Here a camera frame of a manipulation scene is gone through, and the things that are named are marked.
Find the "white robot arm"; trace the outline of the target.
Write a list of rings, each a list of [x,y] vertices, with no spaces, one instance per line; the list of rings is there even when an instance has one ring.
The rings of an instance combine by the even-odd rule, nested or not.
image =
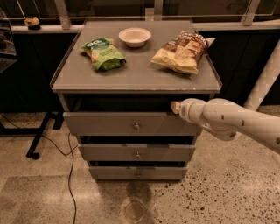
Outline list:
[[[225,99],[202,101],[189,98],[172,101],[171,110],[181,119],[199,125],[223,141],[237,138],[238,133],[280,153],[280,118],[266,115]]]

